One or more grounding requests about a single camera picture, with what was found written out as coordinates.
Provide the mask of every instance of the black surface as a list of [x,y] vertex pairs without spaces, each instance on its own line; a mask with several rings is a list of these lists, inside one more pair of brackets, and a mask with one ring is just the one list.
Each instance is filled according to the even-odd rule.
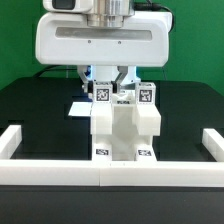
[[[223,134],[224,97],[205,84],[158,82],[159,160],[213,161],[202,129]],[[87,100],[75,79],[23,78],[0,91],[0,132],[23,126],[14,159],[88,159],[89,119],[67,116]],[[224,223],[223,188],[0,186],[0,223]]]

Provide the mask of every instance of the white stacked block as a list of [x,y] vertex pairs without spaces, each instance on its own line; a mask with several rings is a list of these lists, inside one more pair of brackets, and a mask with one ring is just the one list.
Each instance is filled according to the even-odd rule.
[[91,134],[111,135],[113,113],[111,104],[93,103],[91,111]]
[[160,135],[161,115],[154,104],[137,105],[135,124],[139,135]]
[[92,147],[92,161],[112,161],[112,146],[106,143],[94,144]]
[[93,102],[108,104],[112,102],[113,86],[111,82],[93,83]]
[[134,125],[136,125],[136,110],[137,110],[137,107],[136,105],[134,105],[132,108],[132,124]]
[[139,162],[156,162],[156,156],[151,145],[138,145],[135,160]]
[[135,85],[136,104],[155,104],[156,86],[152,82],[139,82]]

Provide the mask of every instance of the white plastic base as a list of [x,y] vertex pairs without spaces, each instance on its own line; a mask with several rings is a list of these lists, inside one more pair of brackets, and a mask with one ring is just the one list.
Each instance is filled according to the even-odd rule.
[[91,112],[91,135],[112,134],[111,104],[93,103]]
[[110,144],[94,144],[92,147],[92,161],[112,161],[112,147]]
[[224,138],[215,129],[204,129],[203,145],[217,162],[224,162]]
[[[1,185],[224,187],[223,162],[10,160],[21,140],[21,126],[0,137]],[[222,149],[223,139],[205,129],[203,144]],[[223,161],[219,147],[211,152]]]
[[151,145],[138,145],[136,147],[135,160],[139,162],[157,162]]
[[137,105],[135,123],[139,135],[160,135],[161,115],[154,104]]
[[139,135],[132,123],[133,108],[134,105],[113,104],[111,134],[94,134],[92,137],[92,145],[111,145],[113,161],[134,161],[137,146],[152,145],[152,136]]
[[21,141],[21,126],[10,125],[0,136],[0,159],[10,159]]

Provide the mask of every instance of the white block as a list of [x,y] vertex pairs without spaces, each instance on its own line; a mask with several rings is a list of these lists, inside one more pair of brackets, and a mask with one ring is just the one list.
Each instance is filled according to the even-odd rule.
[[111,104],[93,103],[91,111],[91,134],[112,134]]
[[204,129],[202,143],[217,162],[224,162],[224,138],[215,129]]
[[224,187],[224,164],[113,161],[100,169],[100,185]]
[[136,83],[135,91],[136,104],[155,104],[156,86],[154,83]]
[[137,105],[135,123],[139,135],[160,135],[161,115],[155,105]]
[[92,161],[112,161],[112,146],[106,143],[94,144],[92,147]]
[[1,185],[99,186],[92,161],[1,160]]
[[135,160],[139,162],[156,162],[156,156],[151,145],[136,146]]
[[134,105],[132,109],[132,124],[136,125],[137,106]]
[[113,87],[111,82],[94,82],[93,83],[93,102],[94,103],[111,103]]
[[0,159],[10,159],[21,141],[21,126],[10,125],[0,137]]

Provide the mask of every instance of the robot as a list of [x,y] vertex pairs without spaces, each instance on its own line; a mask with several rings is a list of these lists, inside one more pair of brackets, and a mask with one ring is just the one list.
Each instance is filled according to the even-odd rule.
[[42,64],[77,65],[92,99],[92,160],[156,161],[152,143],[161,124],[156,86],[141,82],[136,66],[167,62],[172,13],[158,12],[167,8],[150,1],[43,0],[43,5],[49,12],[38,24],[36,57]]

